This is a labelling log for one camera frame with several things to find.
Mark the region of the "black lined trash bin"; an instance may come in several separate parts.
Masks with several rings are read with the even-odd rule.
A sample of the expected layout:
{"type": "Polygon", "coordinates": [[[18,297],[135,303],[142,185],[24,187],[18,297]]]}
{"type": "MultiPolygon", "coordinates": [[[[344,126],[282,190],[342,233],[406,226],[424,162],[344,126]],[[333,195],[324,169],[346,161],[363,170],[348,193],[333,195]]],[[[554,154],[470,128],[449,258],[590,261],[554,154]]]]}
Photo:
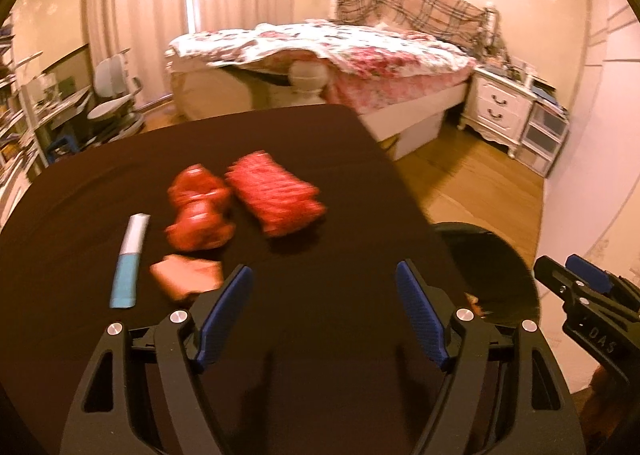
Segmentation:
{"type": "Polygon", "coordinates": [[[480,299],[487,322],[515,327],[540,322],[540,301],[530,267],[499,235],[463,222],[434,225],[462,274],[466,292],[480,299]]]}

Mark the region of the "red plastic bag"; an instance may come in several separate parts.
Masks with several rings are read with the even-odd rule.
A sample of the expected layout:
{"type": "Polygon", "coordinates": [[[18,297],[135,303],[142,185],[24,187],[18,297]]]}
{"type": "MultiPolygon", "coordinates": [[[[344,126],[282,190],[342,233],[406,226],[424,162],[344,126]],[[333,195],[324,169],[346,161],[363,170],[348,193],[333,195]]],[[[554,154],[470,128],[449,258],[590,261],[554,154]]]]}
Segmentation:
{"type": "Polygon", "coordinates": [[[232,193],[221,178],[195,164],[180,172],[167,195],[177,212],[175,222],[165,230],[172,247],[181,251],[215,249],[230,241],[235,226],[226,215],[232,193]]]}

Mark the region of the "red foam fruit net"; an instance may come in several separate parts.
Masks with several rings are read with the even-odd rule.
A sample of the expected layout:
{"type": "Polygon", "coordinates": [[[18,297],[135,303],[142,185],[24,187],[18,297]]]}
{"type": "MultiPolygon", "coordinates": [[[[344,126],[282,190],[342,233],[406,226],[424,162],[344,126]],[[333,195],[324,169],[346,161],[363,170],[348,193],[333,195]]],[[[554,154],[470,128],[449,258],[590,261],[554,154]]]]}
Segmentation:
{"type": "Polygon", "coordinates": [[[326,214],[326,206],[317,200],[319,189],[291,174],[265,151],[239,158],[228,168],[226,180],[267,237],[298,232],[326,214]]]}

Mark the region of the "white blue tube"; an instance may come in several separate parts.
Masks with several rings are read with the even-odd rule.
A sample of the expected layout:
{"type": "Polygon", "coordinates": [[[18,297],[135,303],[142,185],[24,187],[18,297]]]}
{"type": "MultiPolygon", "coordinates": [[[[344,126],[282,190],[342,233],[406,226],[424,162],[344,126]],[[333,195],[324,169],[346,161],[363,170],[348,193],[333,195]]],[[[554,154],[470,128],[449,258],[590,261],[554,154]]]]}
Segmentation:
{"type": "Polygon", "coordinates": [[[129,218],[112,283],[112,309],[130,309],[136,304],[139,261],[149,221],[148,214],[134,214],[129,218]]]}

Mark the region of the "plastic drawer unit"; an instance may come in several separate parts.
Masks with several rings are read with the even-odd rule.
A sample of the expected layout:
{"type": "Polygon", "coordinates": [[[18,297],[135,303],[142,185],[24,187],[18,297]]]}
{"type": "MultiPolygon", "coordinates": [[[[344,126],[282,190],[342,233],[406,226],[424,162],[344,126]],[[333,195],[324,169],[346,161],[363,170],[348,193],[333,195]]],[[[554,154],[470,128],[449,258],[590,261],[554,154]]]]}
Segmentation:
{"type": "Polygon", "coordinates": [[[515,158],[546,178],[558,158],[570,130],[568,111],[544,99],[530,110],[515,158]]]}

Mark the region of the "white nightstand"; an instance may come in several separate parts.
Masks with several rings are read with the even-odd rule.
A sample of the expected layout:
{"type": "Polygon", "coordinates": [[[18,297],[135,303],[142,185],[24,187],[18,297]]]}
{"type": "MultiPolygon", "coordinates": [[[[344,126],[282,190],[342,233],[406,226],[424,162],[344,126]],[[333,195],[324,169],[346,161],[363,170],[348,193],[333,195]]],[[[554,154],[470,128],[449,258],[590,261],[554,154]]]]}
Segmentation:
{"type": "Polygon", "coordinates": [[[484,140],[505,146],[506,154],[514,160],[534,101],[534,93],[529,89],[477,66],[458,129],[470,127],[484,140]]]}

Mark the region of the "grey office chair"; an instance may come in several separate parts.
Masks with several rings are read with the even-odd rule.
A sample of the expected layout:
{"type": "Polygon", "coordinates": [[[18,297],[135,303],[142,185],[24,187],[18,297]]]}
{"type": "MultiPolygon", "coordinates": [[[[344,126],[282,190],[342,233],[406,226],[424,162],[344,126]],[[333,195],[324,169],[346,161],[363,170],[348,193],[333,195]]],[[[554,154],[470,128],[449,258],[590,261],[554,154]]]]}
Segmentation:
{"type": "Polygon", "coordinates": [[[136,108],[142,82],[127,70],[126,48],[102,60],[94,69],[93,92],[96,106],[89,112],[93,142],[105,144],[138,134],[144,126],[144,116],[136,108]]]}

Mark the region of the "desk with clutter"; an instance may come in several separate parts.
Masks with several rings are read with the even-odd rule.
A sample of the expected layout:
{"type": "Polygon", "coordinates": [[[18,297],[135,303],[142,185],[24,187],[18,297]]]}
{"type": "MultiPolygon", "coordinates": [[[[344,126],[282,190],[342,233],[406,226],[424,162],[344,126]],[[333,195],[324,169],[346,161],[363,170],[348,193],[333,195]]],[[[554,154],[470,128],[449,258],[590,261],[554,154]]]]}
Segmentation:
{"type": "Polygon", "coordinates": [[[73,76],[59,82],[54,73],[48,73],[29,80],[18,94],[38,155],[49,166],[48,149],[59,137],[73,134],[64,127],[85,111],[92,97],[91,87],[78,89],[73,76]]]}

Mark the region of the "bookshelf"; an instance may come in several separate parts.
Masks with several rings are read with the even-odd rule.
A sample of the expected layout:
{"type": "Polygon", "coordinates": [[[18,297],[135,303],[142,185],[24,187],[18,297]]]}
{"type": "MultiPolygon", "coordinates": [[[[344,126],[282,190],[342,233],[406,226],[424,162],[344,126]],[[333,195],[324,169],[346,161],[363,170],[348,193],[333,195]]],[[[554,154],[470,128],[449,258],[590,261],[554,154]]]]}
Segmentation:
{"type": "Polygon", "coordinates": [[[39,171],[35,134],[30,128],[18,82],[13,15],[1,25],[1,227],[39,171]]]}

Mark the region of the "floral quilt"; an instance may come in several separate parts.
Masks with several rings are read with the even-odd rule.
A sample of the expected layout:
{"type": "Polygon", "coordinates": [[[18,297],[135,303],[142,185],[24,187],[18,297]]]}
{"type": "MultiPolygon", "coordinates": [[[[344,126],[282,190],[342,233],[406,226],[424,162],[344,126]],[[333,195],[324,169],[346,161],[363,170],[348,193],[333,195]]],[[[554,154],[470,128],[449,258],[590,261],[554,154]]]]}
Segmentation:
{"type": "Polygon", "coordinates": [[[431,35],[322,19],[184,34],[169,43],[165,58],[173,73],[235,66],[285,75],[296,61],[320,63],[329,71],[322,99],[360,115],[460,85],[476,65],[461,48],[431,35]]]}

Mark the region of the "plaid blanket on headboard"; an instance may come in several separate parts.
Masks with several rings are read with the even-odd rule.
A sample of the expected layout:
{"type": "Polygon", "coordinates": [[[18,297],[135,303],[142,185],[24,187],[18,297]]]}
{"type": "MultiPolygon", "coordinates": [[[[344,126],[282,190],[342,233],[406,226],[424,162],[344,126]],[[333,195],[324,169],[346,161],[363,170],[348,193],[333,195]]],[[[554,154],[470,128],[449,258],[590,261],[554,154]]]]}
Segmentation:
{"type": "Polygon", "coordinates": [[[481,60],[508,57],[497,9],[466,0],[337,0],[335,17],[347,25],[383,23],[392,30],[431,35],[481,60]]]}

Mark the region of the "white bed frame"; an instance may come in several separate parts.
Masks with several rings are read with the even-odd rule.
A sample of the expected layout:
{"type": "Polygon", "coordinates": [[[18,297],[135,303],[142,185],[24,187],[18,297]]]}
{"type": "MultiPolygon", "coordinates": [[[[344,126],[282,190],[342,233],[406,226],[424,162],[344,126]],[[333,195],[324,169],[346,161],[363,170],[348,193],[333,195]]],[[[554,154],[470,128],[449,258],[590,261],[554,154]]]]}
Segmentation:
{"type": "Polygon", "coordinates": [[[395,157],[433,140],[496,36],[496,12],[465,0],[333,2],[327,20],[175,38],[165,56],[179,111],[341,104],[395,157]]]}

